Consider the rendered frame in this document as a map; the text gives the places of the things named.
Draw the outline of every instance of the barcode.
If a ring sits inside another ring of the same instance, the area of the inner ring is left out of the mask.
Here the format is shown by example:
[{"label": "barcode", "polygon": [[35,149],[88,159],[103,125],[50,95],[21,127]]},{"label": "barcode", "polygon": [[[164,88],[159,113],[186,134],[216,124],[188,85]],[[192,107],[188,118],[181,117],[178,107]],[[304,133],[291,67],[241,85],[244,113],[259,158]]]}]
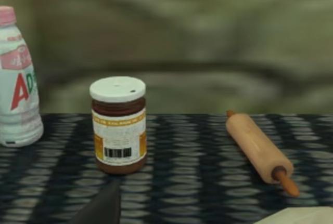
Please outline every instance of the barcode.
[{"label": "barcode", "polygon": [[108,149],[104,148],[104,155],[107,157],[123,158],[130,157],[132,155],[132,149]]}]

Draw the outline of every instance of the stone wall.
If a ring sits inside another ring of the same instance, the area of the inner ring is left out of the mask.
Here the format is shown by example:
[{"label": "stone wall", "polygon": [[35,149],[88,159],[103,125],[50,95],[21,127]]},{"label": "stone wall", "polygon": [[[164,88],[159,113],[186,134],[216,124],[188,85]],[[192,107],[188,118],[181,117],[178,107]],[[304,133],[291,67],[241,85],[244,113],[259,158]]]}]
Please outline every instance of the stone wall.
[{"label": "stone wall", "polygon": [[333,0],[0,0],[33,55],[43,112],[142,78],[150,113],[333,113]]}]

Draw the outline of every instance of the patterned surface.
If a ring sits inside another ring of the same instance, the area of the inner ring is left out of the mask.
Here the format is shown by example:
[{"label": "patterned surface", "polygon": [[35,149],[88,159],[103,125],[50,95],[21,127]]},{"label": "patterned surface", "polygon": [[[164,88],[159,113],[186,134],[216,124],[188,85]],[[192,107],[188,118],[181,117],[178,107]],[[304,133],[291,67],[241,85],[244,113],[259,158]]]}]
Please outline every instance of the patterned surface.
[{"label": "patterned surface", "polygon": [[[253,223],[288,206],[333,205],[333,116],[256,115],[294,162],[297,199],[264,184],[222,115],[148,116],[150,158],[122,178],[121,224]],[[45,115],[45,135],[0,149],[0,223],[62,224],[113,177],[94,163],[89,115]]]}]

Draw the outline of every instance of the tablecloth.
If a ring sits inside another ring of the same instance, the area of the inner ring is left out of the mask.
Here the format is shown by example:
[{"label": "tablecloth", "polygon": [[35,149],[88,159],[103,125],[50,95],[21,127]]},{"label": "tablecloth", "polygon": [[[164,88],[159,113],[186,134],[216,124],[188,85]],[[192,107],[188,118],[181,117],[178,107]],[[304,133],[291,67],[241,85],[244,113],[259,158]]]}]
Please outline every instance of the tablecloth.
[{"label": "tablecloth", "polygon": [[[121,224],[254,223],[286,207],[333,206],[333,116],[254,115],[294,163],[299,198],[257,175],[225,115],[147,116],[149,159],[121,179]],[[92,120],[43,115],[45,134],[0,148],[0,223],[61,224],[115,179],[94,162]]]}]

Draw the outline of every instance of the wooden rolling pin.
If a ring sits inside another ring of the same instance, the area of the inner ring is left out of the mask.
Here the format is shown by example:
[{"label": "wooden rolling pin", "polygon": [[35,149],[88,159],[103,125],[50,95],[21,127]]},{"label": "wooden rolling pin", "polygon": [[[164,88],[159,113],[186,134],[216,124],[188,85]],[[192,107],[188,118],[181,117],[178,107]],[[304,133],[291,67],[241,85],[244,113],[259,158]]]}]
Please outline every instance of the wooden rolling pin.
[{"label": "wooden rolling pin", "polygon": [[290,179],[293,164],[259,129],[249,115],[227,111],[226,129],[243,150],[261,178],[270,184],[280,183],[291,196],[300,194]]}]

